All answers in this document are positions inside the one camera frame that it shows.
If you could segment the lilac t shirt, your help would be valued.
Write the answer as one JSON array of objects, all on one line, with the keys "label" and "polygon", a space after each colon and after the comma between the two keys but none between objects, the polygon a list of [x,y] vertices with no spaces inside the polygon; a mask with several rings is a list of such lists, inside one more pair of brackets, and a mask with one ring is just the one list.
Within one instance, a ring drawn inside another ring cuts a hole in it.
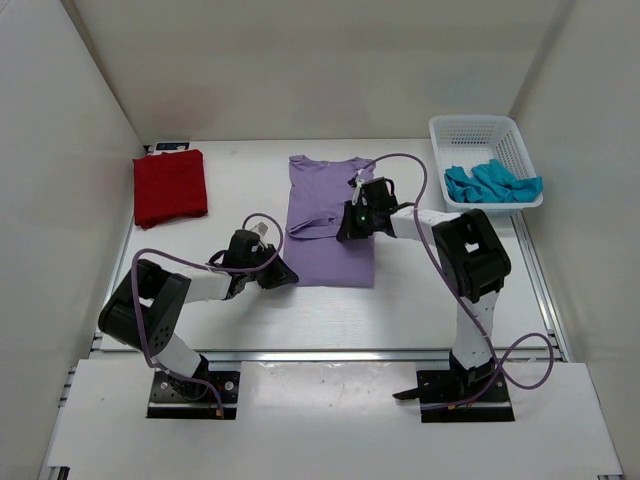
[{"label": "lilac t shirt", "polygon": [[285,226],[284,262],[300,287],[372,288],[375,284],[374,239],[336,239],[344,204],[352,200],[349,181],[360,173],[373,178],[368,159],[315,161],[289,158],[290,192]]}]

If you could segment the red t shirt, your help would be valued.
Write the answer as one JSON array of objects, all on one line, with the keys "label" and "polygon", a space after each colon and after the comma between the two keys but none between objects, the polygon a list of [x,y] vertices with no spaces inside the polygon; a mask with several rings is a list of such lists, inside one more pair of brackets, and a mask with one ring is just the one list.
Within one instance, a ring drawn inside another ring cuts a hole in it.
[{"label": "red t shirt", "polygon": [[133,161],[134,222],[147,230],[208,213],[203,154],[185,150]]}]

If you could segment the teal t shirt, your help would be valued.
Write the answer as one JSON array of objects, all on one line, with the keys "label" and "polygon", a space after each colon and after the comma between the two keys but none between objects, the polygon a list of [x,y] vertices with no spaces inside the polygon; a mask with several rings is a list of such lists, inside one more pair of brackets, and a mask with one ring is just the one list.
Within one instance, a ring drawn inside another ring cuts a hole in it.
[{"label": "teal t shirt", "polygon": [[518,179],[500,161],[491,159],[471,169],[460,166],[445,170],[449,197],[458,203],[531,203],[543,192],[541,177]]}]

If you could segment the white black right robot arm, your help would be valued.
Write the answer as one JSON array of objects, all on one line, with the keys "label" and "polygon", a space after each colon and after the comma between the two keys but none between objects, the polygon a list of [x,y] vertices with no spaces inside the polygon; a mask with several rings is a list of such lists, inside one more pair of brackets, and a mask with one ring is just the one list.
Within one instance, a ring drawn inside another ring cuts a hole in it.
[{"label": "white black right robot arm", "polygon": [[491,342],[494,310],[511,273],[510,259],[491,222],[478,209],[445,213],[419,209],[410,202],[400,204],[394,183],[386,178],[366,181],[355,176],[349,185],[353,196],[344,203],[337,240],[351,242],[381,232],[421,242],[457,302],[449,369],[427,385],[394,397],[476,397],[496,371]]}]

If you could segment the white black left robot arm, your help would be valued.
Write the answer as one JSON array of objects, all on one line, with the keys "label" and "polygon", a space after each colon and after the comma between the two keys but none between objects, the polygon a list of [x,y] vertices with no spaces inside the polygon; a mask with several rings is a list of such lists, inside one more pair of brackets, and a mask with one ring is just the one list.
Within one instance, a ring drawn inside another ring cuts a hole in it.
[{"label": "white black left robot arm", "polygon": [[129,273],[103,307],[99,330],[145,355],[149,364],[168,375],[168,383],[188,402],[216,396],[207,360],[176,333],[183,306],[235,298],[247,284],[263,290],[295,284],[298,275],[276,247],[256,230],[239,229],[227,249],[201,268],[186,265],[178,273],[136,259]]}]

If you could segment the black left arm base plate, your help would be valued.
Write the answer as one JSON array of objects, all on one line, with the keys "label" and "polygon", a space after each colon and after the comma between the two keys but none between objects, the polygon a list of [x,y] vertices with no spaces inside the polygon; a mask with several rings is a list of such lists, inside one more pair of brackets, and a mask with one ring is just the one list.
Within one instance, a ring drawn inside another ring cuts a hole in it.
[{"label": "black left arm base plate", "polygon": [[201,383],[178,380],[156,370],[151,384],[146,417],[149,419],[235,420],[239,400],[241,371],[239,364],[209,363],[197,374],[216,390]]}]

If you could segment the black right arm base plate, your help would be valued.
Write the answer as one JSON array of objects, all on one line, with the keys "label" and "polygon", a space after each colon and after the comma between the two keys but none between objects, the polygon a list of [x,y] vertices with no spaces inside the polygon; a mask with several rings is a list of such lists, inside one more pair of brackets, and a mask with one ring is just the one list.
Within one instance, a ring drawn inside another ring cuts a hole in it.
[{"label": "black right arm base plate", "polygon": [[418,370],[417,386],[394,393],[398,402],[418,400],[422,423],[513,422],[515,414],[504,374],[490,358],[464,369],[449,354],[447,370]]}]

